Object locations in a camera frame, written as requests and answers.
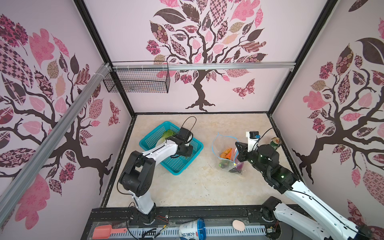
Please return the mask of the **clear zip bag blue zipper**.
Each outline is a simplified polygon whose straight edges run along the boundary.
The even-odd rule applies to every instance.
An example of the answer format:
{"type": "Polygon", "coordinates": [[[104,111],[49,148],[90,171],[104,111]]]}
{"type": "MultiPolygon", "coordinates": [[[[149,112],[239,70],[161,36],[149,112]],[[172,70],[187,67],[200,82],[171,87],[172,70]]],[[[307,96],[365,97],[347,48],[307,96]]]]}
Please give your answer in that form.
{"type": "Polygon", "coordinates": [[[220,169],[229,173],[241,174],[244,163],[238,160],[237,142],[238,139],[235,137],[217,134],[212,142],[211,149],[218,159],[220,169]]]}

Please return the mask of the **orange carrot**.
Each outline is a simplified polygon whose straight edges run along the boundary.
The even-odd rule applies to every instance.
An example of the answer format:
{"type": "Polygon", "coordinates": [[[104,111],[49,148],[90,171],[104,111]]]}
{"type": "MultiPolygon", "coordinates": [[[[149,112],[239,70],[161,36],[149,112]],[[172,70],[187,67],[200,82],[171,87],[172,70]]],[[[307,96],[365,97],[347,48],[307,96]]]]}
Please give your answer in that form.
{"type": "Polygon", "coordinates": [[[220,158],[231,160],[232,159],[232,148],[226,149],[224,152],[220,154],[220,158]]]}

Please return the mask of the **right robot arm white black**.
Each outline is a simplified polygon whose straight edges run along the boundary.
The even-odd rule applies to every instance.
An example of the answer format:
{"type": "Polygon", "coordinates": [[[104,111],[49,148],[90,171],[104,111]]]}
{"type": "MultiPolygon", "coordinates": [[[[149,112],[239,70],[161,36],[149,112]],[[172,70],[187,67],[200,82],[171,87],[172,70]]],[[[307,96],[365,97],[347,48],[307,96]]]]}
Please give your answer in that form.
{"type": "Polygon", "coordinates": [[[279,163],[279,154],[270,145],[235,143],[238,160],[249,162],[260,172],[266,183],[280,194],[293,200],[307,214],[303,215],[275,197],[263,203],[263,217],[277,220],[301,232],[312,240],[371,240],[371,229],[343,217],[309,190],[297,175],[279,163]]]}

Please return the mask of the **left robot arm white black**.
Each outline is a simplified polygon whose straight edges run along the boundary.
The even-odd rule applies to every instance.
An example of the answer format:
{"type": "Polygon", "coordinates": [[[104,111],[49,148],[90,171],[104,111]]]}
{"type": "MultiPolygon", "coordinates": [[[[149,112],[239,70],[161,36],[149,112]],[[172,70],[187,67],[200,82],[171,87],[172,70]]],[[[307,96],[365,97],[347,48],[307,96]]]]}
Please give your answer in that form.
{"type": "Polygon", "coordinates": [[[178,133],[165,138],[157,147],[145,151],[133,151],[124,166],[118,180],[124,190],[133,197],[134,204],[142,222],[151,224],[155,221],[156,204],[149,189],[153,182],[155,168],[170,157],[190,157],[193,153],[193,133],[181,128],[178,133]]]}

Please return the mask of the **purple onion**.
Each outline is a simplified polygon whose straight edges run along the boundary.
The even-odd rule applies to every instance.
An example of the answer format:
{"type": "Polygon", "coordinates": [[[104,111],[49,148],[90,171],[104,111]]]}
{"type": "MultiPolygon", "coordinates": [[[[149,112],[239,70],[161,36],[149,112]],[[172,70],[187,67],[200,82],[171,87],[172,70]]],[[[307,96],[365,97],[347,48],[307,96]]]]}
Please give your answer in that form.
{"type": "Polygon", "coordinates": [[[242,172],[242,170],[243,170],[243,166],[244,166],[244,162],[238,162],[238,163],[236,163],[235,170],[237,171],[237,173],[241,173],[241,172],[242,172]]]}

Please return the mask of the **teal plastic basket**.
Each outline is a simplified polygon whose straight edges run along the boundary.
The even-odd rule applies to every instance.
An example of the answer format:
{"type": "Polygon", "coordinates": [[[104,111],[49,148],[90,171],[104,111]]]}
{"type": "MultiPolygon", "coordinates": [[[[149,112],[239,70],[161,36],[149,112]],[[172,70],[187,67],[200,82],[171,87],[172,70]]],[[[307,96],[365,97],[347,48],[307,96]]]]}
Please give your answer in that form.
{"type": "Polygon", "coordinates": [[[179,127],[171,122],[164,122],[147,134],[140,142],[143,154],[153,158],[156,164],[161,164],[171,174],[180,175],[204,149],[203,143],[193,138],[188,146],[179,147],[180,141],[168,140],[163,135],[168,130],[177,134],[179,127]]]}

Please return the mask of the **green lettuce cabbage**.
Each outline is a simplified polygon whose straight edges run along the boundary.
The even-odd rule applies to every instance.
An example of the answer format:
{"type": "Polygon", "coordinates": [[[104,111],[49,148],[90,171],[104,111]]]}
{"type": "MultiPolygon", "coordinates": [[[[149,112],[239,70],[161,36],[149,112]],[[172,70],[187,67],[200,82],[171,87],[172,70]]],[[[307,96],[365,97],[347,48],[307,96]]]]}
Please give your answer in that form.
{"type": "Polygon", "coordinates": [[[156,147],[162,145],[166,141],[167,138],[172,137],[174,134],[175,134],[175,132],[172,130],[165,131],[163,133],[163,135],[160,137],[160,139],[158,140],[156,147]]]}

